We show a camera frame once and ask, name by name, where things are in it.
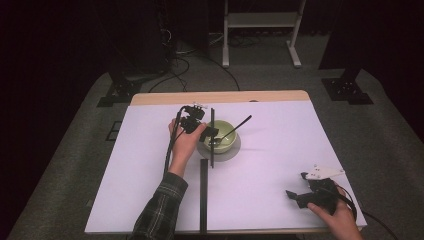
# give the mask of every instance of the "white metal rack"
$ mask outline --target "white metal rack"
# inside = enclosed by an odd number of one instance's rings
[[[290,56],[295,68],[300,68],[299,57],[294,44],[296,43],[299,32],[300,22],[302,21],[303,9],[306,0],[301,0],[297,12],[278,12],[278,13],[229,13],[228,0],[225,0],[224,15],[224,44],[222,48],[222,66],[229,67],[228,51],[228,29],[230,28],[252,28],[252,27],[293,27],[291,39],[286,41]]]

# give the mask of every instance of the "black cord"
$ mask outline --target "black cord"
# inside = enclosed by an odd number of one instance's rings
[[[157,86],[159,86],[159,85],[160,85],[160,84],[162,84],[163,82],[166,82],[166,81],[171,80],[171,79],[176,78],[176,77],[178,78],[179,76],[183,75],[184,73],[186,73],[186,72],[190,69],[190,63],[189,63],[187,60],[182,59],[182,58],[176,58],[176,60],[177,60],[177,61],[178,61],[178,60],[181,60],[181,61],[183,61],[183,62],[187,63],[187,68],[186,68],[186,69],[184,69],[184,71],[183,71],[183,72],[181,72],[181,73],[179,73],[179,74],[175,74],[174,72],[172,72],[172,71],[171,71],[171,73],[172,73],[174,76],[171,76],[171,77],[165,78],[165,79],[163,79],[163,80],[161,80],[161,81],[157,82],[157,83],[156,83],[153,87],[151,87],[151,88],[150,88],[150,90],[148,91],[149,93],[151,93],[151,92],[153,91],[153,89],[154,89],[154,88],[156,88]],[[186,87],[186,84],[184,85],[184,83],[183,83],[183,82],[181,82],[181,84],[183,85],[183,90],[186,90],[186,91],[187,91],[187,89],[185,88],[185,87]]]
[[[209,61],[211,61],[211,62],[213,62],[213,63],[215,63],[216,65],[218,65],[220,68],[222,68],[225,72],[227,72],[228,73],[228,75],[230,75],[231,76],[231,78],[234,80],[234,83],[236,84],[236,87],[237,87],[237,91],[241,91],[240,90],[240,86],[239,86],[239,84],[238,84],[238,82],[237,82],[237,79],[234,77],[234,75],[230,72],[230,71],[228,71],[226,68],[224,68],[221,64],[219,64],[218,62],[216,62],[215,60],[213,60],[213,59],[211,59],[210,57],[208,57],[208,56],[204,56],[204,55],[193,55],[192,57],[203,57],[203,58],[206,58],[206,59],[208,59]]]
[[[171,158],[171,151],[172,151],[172,148],[174,147],[175,141],[177,140],[177,137],[176,137],[177,129],[178,129],[178,126],[180,125],[181,113],[183,110],[184,110],[184,107],[182,107],[180,111],[178,111],[177,116],[175,117],[175,123],[172,129],[171,138],[169,139],[168,150],[166,152],[166,157],[165,157],[165,166],[163,168],[164,175],[168,172],[169,161]]]
[[[349,195],[349,198],[350,198],[350,200],[351,201],[353,201],[352,200],[352,196],[349,194],[349,192],[348,191],[346,191],[346,189],[344,189],[342,186],[339,186],[339,185],[336,185],[337,187],[339,187],[339,188],[341,188],[341,189],[343,189],[343,191],[345,191],[345,193],[347,193],[347,195]],[[368,217],[370,217],[370,218],[372,218],[372,219],[374,219],[377,223],[379,223],[384,229],[386,229],[386,231],[390,234],[390,235],[392,235],[392,237],[393,237],[393,239],[398,239],[397,238],[397,236],[396,236],[396,234],[386,225],[386,224],[384,224],[383,223],[383,221],[381,221],[380,219],[378,219],[377,217],[375,217],[375,216],[373,216],[373,215],[371,215],[370,213],[368,213],[368,212],[365,212],[364,210],[361,210],[361,212],[362,212],[362,214],[364,214],[364,215],[366,215],[366,216],[368,216]]]
[[[399,239],[396,236],[396,234],[386,224],[383,223],[383,221],[381,221],[380,219],[376,218],[375,216],[369,214],[368,212],[365,212],[364,210],[362,210],[362,214],[374,219],[377,223],[379,223],[384,229],[386,229],[386,231],[393,237],[393,239],[396,239],[396,240]]]
[[[358,213],[357,213],[356,206],[353,203],[353,201],[349,200],[347,197],[341,195],[340,193],[333,193],[333,192],[331,192],[331,191],[329,191],[328,189],[325,189],[325,188],[319,188],[319,190],[322,190],[322,191],[324,191],[324,192],[326,192],[330,195],[333,195],[333,196],[337,197],[338,199],[342,200],[343,202],[347,203],[347,205],[349,205],[349,207],[350,207],[350,210],[352,210],[353,218],[356,221]]]

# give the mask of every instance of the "cable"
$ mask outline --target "cable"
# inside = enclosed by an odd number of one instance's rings
[[[221,64],[219,64],[218,62],[216,62],[215,60],[211,59],[211,58],[210,58],[210,57],[208,57],[208,56],[195,55],[195,56],[193,56],[193,57],[203,57],[203,58],[206,58],[206,59],[208,59],[209,61],[211,61],[211,62],[215,63],[216,65],[218,65],[218,66],[219,66],[220,68],[222,68],[225,72],[227,72],[227,73],[228,73],[228,75],[230,75],[230,76],[231,76],[231,78],[234,80],[234,83],[236,84],[236,87],[237,87],[237,91],[241,91],[241,90],[240,90],[240,86],[239,86],[239,84],[238,84],[238,82],[237,82],[237,79],[234,77],[234,75],[233,75],[230,71],[228,71],[226,68],[224,68]]]
[[[151,87],[151,88],[150,88],[150,90],[148,91],[149,93],[151,93],[151,92],[153,91],[153,89],[154,89],[154,88],[156,88],[157,86],[159,86],[159,84],[161,84],[161,83],[163,83],[163,82],[166,82],[166,81],[168,81],[168,80],[171,80],[171,79],[173,79],[173,78],[175,78],[175,77],[177,77],[177,78],[178,78],[179,76],[183,75],[184,73],[186,73],[186,72],[190,69],[190,63],[189,63],[187,60],[182,59],[182,58],[177,58],[177,60],[181,60],[181,61],[183,61],[183,62],[186,62],[186,63],[187,63],[187,68],[186,68],[186,69],[184,69],[184,71],[183,71],[183,72],[181,72],[181,73],[179,73],[179,74],[175,74],[174,72],[172,72],[172,71],[171,71],[171,73],[172,73],[172,74],[174,74],[174,76],[171,76],[171,77],[165,78],[165,79],[163,79],[163,80],[159,81],[158,83],[156,83],[155,85],[153,85],[153,87]]]
[[[172,133],[171,133],[171,138],[169,139],[168,150],[166,151],[165,166],[163,168],[163,174],[164,175],[168,172],[169,161],[170,161],[170,157],[171,157],[171,151],[172,151],[172,148],[174,147],[175,141],[177,140],[177,137],[176,137],[177,129],[178,129],[178,126],[180,125],[180,119],[181,119],[181,114],[182,114],[183,110],[184,110],[184,107],[182,107],[177,112],[177,116],[175,117],[175,122],[174,122],[174,126],[172,128]]]
[[[347,193],[347,195],[349,195],[349,198],[350,198],[350,200],[351,201],[353,201],[352,200],[352,196],[349,194],[349,192],[348,191],[346,191],[346,189],[344,189],[342,186],[339,186],[339,185],[336,185],[337,187],[339,187],[339,188],[341,188],[341,189],[343,189],[343,191],[345,191],[345,193]],[[364,214],[364,215],[366,215],[366,216],[368,216],[368,217],[370,217],[370,218],[372,218],[372,219],[374,219],[377,223],[379,223],[383,228],[385,228],[386,229],[386,231],[390,234],[390,235],[392,235],[392,237],[393,237],[393,239],[398,239],[398,237],[396,236],[396,234],[386,225],[386,224],[384,224],[383,223],[383,221],[381,221],[380,219],[378,219],[378,218],[376,218],[375,216],[373,216],[373,215],[371,215],[370,213],[368,213],[368,212],[365,212],[364,210],[361,210],[361,212],[362,212],[362,214]]]
[[[377,223],[379,223],[384,229],[386,229],[386,231],[393,237],[393,239],[398,240],[399,238],[396,236],[396,234],[386,225],[383,223],[383,221],[381,221],[380,219],[374,217],[373,215],[369,214],[368,212],[365,212],[364,210],[362,210],[362,214],[374,219]]]

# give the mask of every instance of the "white tabletop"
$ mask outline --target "white tabletop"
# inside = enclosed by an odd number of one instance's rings
[[[168,146],[168,123],[181,104],[130,106],[121,126],[85,231],[128,233],[160,183]],[[238,129],[241,148],[235,157],[215,162],[208,178],[208,232],[311,232],[325,224],[299,209],[285,190],[310,192],[301,172],[314,164],[342,169],[310,100],[208,103],[216,119]],[[203,121],[210,119],[209,110]],[[198,232],[200,161],[195,151],[185,173],[189,187],[182,201],[177,232]],[[347,176],[332,178],[346,188],[358,207],[359,227],[366,226]]]

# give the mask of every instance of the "floor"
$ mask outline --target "floor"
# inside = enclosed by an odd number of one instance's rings
[[[291,63],[285,40],[289,36],[255,37],[249,47],[230,48],[230,67],[219,62],[221,49],[210,48],[213,60],[199,53],[179,55],[167,74],[143,83],[140,92],[201,92],[301,89],[308,92],[321,124],[361,203],[399,239],[424,239],[424,146],[384,93],[377,79],[361,71],[357,83],[374,104],[349,105],[331,101],[322,78],[337,78],[342,70],[318,70],[328,36],[298,37],[302,68]],[[184,47],[180,51],[189,51]],[[97,107],[112,81],[98,78],[62,139],[9,239],[121,239],[126,235],[88,235],[84,228],[114,142],[107,141],[114,122],[121,121],[128,103]],[[393,239],[367,218],[365,239]],[[210,239],[282,239],[283,236],[215,236]],[[299,234],[299,239],[333,239],[327,233]]]

